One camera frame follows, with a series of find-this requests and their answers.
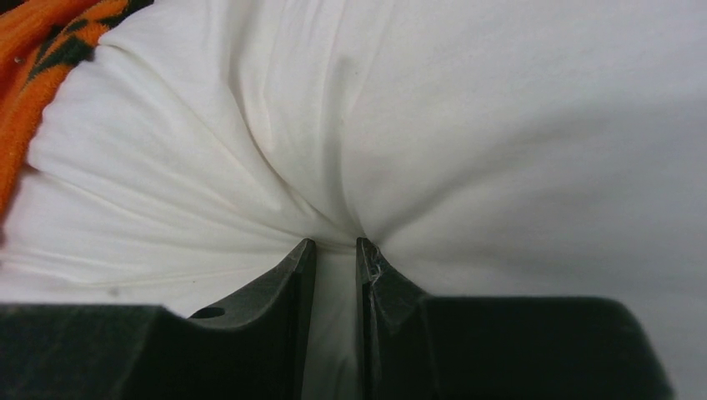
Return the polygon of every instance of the hole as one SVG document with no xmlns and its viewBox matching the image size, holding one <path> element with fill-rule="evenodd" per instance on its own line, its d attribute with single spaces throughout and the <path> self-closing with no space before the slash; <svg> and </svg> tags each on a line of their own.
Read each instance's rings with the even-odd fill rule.
<svg viewBox="0 0 707 400">
<path fill-rule="evenodd" d="M 208 318 L 216 318 L 216 317 L 221 317 L 226 313 L 226 310 L 224 310 L 221 307 L 204 307 L 200 309 L 199 311 L 195 312 L 194 315 L 191 316 L 193 319 L 208 319 Z"/>
</svg>

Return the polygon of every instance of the white fabric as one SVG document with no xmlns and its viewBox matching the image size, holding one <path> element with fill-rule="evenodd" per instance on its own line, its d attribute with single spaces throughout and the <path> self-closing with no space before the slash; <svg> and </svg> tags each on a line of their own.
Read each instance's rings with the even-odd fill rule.
<svg viewBox="0 0 707 400">
<path fill-rule="evenodd" d="M 322 249 L 303 398 L 354 399 L 354 241 L 434 293 L 625 302 L 707 398 L 707 7 L 162 0 L 45 110 L 0 300 L 162 303 Z"/>
</svg>

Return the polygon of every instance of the white cloth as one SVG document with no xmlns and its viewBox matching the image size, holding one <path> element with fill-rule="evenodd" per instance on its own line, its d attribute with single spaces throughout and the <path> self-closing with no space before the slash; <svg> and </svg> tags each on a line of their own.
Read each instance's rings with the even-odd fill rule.
<svg viewBox="0 0 707 400">
<path fill-rule="evenodd" d="M 158 0 L 61 86 L 0 300 L 189 315 L 320 252 L 303 398 L 354 399 L 354 241 L 447 294 L 626 303 L 707 398 L 707 7 Z"/>
</svg>

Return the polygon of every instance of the black plastic piece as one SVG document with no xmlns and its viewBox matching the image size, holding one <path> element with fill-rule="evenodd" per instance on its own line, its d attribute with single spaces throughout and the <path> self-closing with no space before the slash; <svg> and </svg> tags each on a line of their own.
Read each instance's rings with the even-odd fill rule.
<svg viewBox="0 0 707 400">
<path fill-rule="evenodd" d="M 149 306 L 0 306 L 2 399 L 299 399 L 316 252 L 189 320 Z"/>
<path fill-rule="evenodd" d="M 433 297 L 357 244 L 364 400 L 666 400 L 640 325 L 593 297 Z"/>
</svg>

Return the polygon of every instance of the orange fabric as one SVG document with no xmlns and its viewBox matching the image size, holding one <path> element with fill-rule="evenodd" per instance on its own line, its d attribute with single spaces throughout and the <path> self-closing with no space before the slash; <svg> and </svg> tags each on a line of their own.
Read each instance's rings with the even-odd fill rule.
<svg viewBox="0 0 707 400">
<path fill-rule="evenodd" d="M 0 16 L 0 217 L 42 110 L 98 39 L 152 0 L 27 0 Z"/>
</svg>

